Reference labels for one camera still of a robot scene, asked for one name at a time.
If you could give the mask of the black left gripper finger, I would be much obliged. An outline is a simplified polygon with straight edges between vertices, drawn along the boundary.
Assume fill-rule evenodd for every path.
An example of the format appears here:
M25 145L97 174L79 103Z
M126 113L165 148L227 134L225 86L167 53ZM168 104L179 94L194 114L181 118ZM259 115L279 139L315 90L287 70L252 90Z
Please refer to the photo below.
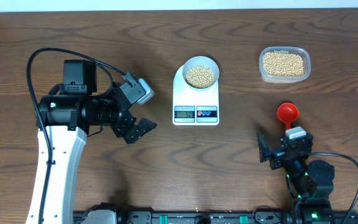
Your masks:
M142 137L145 130L145 125L132 125L124 131L123 138L127 144L133 144Z
M157 123L149 119L142 118L139 121L137 127L141 134L147 134L148 132L153 131L157 127Z

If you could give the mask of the red measuring scoop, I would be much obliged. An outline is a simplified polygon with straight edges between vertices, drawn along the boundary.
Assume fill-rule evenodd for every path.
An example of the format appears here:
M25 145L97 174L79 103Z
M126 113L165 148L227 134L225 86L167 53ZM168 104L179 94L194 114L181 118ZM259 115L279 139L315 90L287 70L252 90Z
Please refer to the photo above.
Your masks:
M277 109L277 118L285 125L286 130L291 129L298 116L298 108L293 103L282 103Z

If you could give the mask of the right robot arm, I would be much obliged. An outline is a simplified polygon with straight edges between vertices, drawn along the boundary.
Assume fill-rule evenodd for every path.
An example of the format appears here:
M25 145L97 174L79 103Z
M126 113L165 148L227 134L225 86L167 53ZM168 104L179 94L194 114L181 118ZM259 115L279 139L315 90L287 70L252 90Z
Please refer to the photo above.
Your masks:
M313 136L306 133L297 138L284 137L281 147L271 150L265 138L257 135L260 162L269 161L272 170L282 168L287 188L295 199L293 208L282 215L282 223L317 224L335 222L329 202L334 190L334 166L322 160L306 163L312 150Z

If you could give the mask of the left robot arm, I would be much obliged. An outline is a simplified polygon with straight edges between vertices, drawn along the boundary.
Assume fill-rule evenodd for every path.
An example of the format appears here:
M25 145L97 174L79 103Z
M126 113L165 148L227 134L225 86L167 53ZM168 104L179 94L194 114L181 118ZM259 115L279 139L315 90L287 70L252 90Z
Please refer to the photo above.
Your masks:
M92 126L109 126L117 138L133 144L157 127L130 113L154 92L142 78L126 73L124 83L111 82L97 95L100 65L90 60L66 60L63 81L38 103L39 157L27 223L73 223L76 180L81 154Z

